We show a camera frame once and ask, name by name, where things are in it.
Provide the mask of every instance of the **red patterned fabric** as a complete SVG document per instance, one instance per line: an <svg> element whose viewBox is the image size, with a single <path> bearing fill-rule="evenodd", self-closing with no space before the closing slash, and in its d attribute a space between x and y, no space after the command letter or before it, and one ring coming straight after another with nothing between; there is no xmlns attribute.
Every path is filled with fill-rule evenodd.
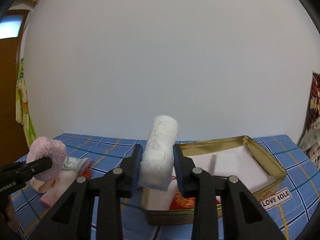
<svg viewBox="0 0 320 240"><path fill-rule="evenodd" d="M176 192L172 204L170 206L170 210L182 210L182 209L190 209L195 208L195 198L183 198L179 191ZM221 204L218 200L216 200L216 205Z"/></svg>
<svg viewBox="0 0 320 240"><path fill-rule="evenodd" d="M306 129L309 130L313 122L320 116L320 74L313 73L310 91L310 106L306 120Z"/></svg>

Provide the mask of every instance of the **white wall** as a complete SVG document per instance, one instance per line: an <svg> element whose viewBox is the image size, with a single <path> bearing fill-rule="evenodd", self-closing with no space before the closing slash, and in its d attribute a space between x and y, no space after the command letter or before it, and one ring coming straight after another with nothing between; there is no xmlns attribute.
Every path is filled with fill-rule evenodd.
<svg viewBox="0 0 320 240"><path fill-rule="evenodd" d="M25 50L38 135L298 140L320 38L298 0L40 0Z"/></svg>

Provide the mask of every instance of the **green floral curtain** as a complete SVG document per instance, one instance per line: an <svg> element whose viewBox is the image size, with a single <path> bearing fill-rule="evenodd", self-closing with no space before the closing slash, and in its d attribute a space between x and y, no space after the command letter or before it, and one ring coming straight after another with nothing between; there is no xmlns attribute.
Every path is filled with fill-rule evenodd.
<svg viewBox="0 0 320 240"><path fill-rule="evenodd" d="M29 110L26 83L23 75L23 59L20 61L16 87L16 121L23 126L28 147L37 138Z"/></svg>

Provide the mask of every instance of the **white rolled towel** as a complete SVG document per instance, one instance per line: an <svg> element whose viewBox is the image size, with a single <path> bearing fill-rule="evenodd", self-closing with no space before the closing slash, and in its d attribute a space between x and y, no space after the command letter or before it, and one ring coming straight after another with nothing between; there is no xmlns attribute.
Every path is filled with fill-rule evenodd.
<svg viewBox="0 0 320 240"><path fill-rule="evenodd" d="M177 140L178 122L160 115L153 120L151 132L140 162L139 184L167 191L172 181L173 148Z"/></svg>

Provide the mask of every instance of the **window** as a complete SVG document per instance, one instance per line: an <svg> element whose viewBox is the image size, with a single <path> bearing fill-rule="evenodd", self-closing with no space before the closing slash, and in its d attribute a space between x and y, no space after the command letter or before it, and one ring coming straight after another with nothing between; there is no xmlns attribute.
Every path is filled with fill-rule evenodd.
<svg viewBox="0 0 320 240"><path fill-rule="evenodd" d="M7 15L0 22L0 39L18 37L23 15Z"/></svg>

